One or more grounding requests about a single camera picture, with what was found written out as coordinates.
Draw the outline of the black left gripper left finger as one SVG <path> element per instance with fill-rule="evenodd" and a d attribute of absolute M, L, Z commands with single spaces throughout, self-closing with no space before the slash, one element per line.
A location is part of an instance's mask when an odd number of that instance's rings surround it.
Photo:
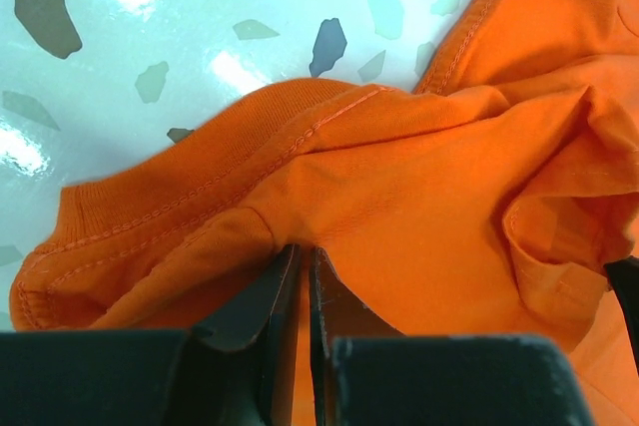
<path fill-rule="evenodd" d="M 5 425 L 288 425 L 301 250 L 184 329 L 5 333 Z"/>

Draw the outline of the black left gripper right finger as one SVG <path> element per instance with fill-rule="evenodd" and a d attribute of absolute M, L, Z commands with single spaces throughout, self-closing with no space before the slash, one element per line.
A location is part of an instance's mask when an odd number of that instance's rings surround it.
<path fill-rule="evenodd" d="M 406 336 L 310 268 L 318 425 L 591 425 L 566 357 L 537 335 Z"/>

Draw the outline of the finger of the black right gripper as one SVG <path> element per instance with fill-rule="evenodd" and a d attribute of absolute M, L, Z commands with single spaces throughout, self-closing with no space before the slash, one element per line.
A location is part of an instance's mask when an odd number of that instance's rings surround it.
<path fill-rule="evenodd" d="M 620 304 L 632 346 L 638 345 L 638 258 L 607 263 L 605 270 L 610 286 Z"/>

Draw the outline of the orange t shirt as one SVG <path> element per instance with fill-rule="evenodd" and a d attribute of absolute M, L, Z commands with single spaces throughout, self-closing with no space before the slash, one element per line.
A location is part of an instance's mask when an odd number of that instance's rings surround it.
<path fill-rule="evenodd" d="M 288 243 L 402 333 L 536 333 L 638 421 L 605 265 L 638 249 L 638 0 L 471 0 L 412 92 L 302 78 L 62 190 L 19 331 L 182 327 Z"/>

